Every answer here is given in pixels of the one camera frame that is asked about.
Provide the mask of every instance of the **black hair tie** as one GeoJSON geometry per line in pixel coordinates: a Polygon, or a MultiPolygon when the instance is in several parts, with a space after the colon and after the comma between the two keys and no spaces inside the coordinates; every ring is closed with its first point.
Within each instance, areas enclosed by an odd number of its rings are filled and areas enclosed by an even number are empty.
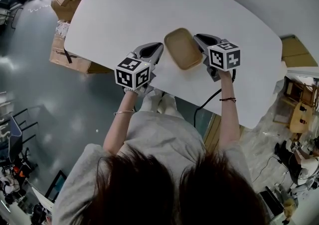
{"type": "Polygon", "coordinates": [[[231,100],[232,102],[236,103],[236,98],[220,99],[219,101],[227,101],[227,100],[231,100]]]}

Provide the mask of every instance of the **bracelet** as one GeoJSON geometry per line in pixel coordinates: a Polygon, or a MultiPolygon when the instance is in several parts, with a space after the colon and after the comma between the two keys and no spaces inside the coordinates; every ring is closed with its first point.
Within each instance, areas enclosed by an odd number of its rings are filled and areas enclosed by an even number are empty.
{"type": "Polygon", "coordinates": [[[133,113],[134,110],[130,109],[130,110],[125,110],[125,111],[120,111],[120,112],[115,112],[114,115],[120,114],[120,113],[133,113]]]}
{"type": "Polygon", "coordinates": [[[227,100],[231,100],[232,102],[236,103],[236,98],[220,99],[219,101],[227,101],[227,100]]]}

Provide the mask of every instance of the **equipment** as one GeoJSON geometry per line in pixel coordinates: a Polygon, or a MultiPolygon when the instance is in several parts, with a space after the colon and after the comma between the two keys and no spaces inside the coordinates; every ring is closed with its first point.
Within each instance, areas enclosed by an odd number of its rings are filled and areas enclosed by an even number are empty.
{"type": "Polygon", "coordinates": [[[134,91],[150,82],[156,76],[152,71],[163,50],[162,43],[148,43],[137,47],[116,66],[116,83],[134,91]]]}
{"type": "Polygon", "coordinates": [[[240,65],[240,48],[227,39],[208,34],[197,34],[193,37],[199,50],[205,55],[204,64],[214,82],[219,75],[216,68],[229,71],[240,65]]]}

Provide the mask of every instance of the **white pants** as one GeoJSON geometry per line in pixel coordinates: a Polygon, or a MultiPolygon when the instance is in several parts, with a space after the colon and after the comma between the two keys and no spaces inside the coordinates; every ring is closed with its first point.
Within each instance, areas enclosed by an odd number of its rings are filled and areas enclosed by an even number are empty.
{"type": "Polygon", "coordinates": [[[184,119],[183,116],[177,111],[175,97],[167,93],[165,93],[165,95],[162,97],[162,91],[157,89],[154,89],[145,96],[140,111],[154,113],[159,111],[163,114],[184,119]]]}

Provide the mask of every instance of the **dark hair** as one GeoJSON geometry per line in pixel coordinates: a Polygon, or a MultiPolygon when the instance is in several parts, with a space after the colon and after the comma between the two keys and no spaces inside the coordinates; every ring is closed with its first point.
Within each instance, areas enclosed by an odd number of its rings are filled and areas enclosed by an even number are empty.
{"type": "Polygon", "coordinates": [[[319,150],[319,138],[315,138],[315,146],[319,150]]]}
{"type": "Polygon", "coordinates": [[[154,156],[130,149],[130,154],[100,160],[107,164],[109,175],[98,169],[95,197],[83,211],[81,224],[171,224],[171,174],[154,156]]]}
{"type": "Polygon", "coordinates": [[[183,225],[265,225],[260,199],[247,181],[229,166],[225,155],[202,157],[182,175],[179,209],[183,225]]]}

